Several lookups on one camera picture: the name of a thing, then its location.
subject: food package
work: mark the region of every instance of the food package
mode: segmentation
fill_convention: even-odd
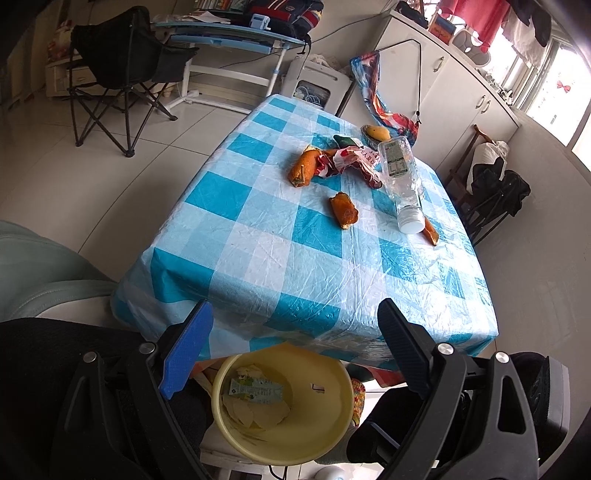
[[[283,386],[265,378],[256,365],[236,369],[222,403],[230,418],[246,428],[269,430],[289,415]]]
[[[355,208],[355,205],[353,205],[353,202],[351,202],[349,195],[346,193],[337,193],[330,199],[330,204],[332,205],[335,217],[343,230],[347,230],[347,228],[359,219],[359,212],[357,211],[357,208]]]
[[[353,167],[361,172],[363,179],[371,188],[380,189],[382,187],[379,173],[375,170],[376,165],[379,163],[379,155],[369,147],[353,145],[341,148],[336,151],[332,158],[326,153],[321,153],[316,161],[315,174],[319,177],[326,178],[338,175],[343,173],[346,168]]]

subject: blue gripper pad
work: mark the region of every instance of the blue gripper pad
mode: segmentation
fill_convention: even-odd
[[[168,328],[174,327],[180,329],[180,334],[164,358],[162,381],[158,386],[167,400],[184,388],[199,352],[209,339],[213,327],[212,304],[208,301],[198,303],[184,323]]]

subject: black bag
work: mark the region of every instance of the black bag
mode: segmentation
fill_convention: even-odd
[[[244,16],[248,25],[254,14],[266,15],[272,32],[305,40],[318,25],[323,8],[322,0],[252,0]]]
[[[475,203],[480,204],[476,211],[483,217],[490,217],[491,220],[505,212],[513,217],[517,215],[523,200],[531,193],[530,185],[513,170],[505,170],[505,176],[499,180],[502,167],[503,159],[499,157],[494,165],[477,163],[472,168],[473,197]],[[499,192],[502,194],[498,203],[486,202]]]

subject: blue desk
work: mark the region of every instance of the blue desk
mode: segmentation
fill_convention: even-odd
[[[165,30],[170,35],[170,41],[176,43],[189,43],[192,46],[200,44],[215,47],[237,48],[239,50],[254,51],[266,55],[280,52],[277,64],[269,78],[236,72],[234,70],[195,65],[189,61],[185,66],[183,82],[180,88],[180,97],[169,103],[167,105],[168,108],[172,108],[182,102],[196,102],[237,112],[250,113],[250,110],[245,108],[199,98],[199,92],[197,90],[189,92],[190,73],[206,73],[208,75],[217,75],[262,85],[267,87],[267,92],[265,94],[265,97],[267,97],[273,91],[285,52],[291,47],[304,45],[303,41],[296,38],[286,37],[268,30],[256,30],[254,28],[241,27],[238,25],[182,21],[156,23],[154,27],[159,30]]]

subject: hanging clothes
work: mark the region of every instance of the hanging clothes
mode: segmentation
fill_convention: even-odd
[[[441,0],[438,8],[443,18],[455,15],[478,32],[480,49],[486,53],[510,6],[506,0]]]
[[[501,27],[503,36],[511,42],[518,55],[534,67],[540,68],[544,58],[544,47],[535,37],[534,26],[524,24],[515,11],[510,9]]]
[[[534,24],[535,39],[546,48],[552,33],[552,18],[550,14],[540,7],[535,0],[506,0],[515,12],[515,15],[527,26]]]

